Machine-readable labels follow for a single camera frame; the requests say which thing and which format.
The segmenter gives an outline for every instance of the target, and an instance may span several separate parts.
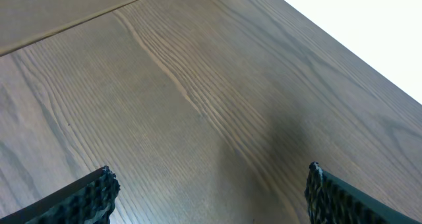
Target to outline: wooden floor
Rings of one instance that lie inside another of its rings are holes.
[[[421,157],[421,105],[283,0],[140,0],[0,58],[0,217],[107,164],[112,223],[308,223],[319,161],[422,221]]]
[[[0,55],[136,0],[0,0]]]

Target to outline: brown wooden surface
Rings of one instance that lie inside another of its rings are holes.
[[[422,107],[282,0],[141,0],[0,58],[0,215],[108,164],[113,221],[308,223],[310,162],[422,221]]]
[[[0,0],[0,55],[135,0]]]

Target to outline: wood grain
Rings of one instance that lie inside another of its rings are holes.
[[[282,0],[141,0],[0,65],[0,215],[106,163],[118,223],[308,223],[317,160],[422,220],[421,105]]]
[[[0,55],[136,0],[0,0]]]

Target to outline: laminate floor plank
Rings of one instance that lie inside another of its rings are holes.
[[[103,164],[123,223],[308,223],[308,164],[422,220],[422,107],[283,0],[141,0],[0,58],[0,215]]]
[[[0,0],[0,55],[136,0]]]

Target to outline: white wall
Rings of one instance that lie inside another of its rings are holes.
[[[422,0],[285,0],[422,103]]]

